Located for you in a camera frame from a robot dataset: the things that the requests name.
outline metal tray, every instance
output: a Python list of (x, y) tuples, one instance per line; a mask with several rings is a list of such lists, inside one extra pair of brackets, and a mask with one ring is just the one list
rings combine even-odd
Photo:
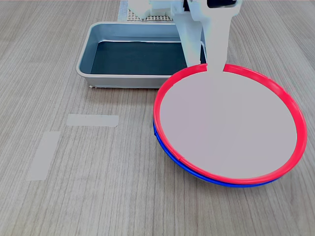
[[(201, 63), (205, 52), (202, 43)], [(76, 70), (95, 88), (158, 89), (186, 66), (174, 23), (99, 22), (89, 29)]]

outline wood grain surface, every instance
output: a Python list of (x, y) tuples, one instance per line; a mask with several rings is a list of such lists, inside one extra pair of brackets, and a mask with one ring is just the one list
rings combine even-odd
[[(0, 236), (315, 235), (315, 2), (245, 1), (228, 63), (273, 78), (308, 125), (301, 162), (274, 183), (233, 189), (174, 164), (152, 129), (156, 90), (91, 89), (75, 66), (88, 28), (119, 1), (0, 1)], [(119, 115), (112, 127), (68, 114)], [(45, 131), (48, 176), (26, 181)]]

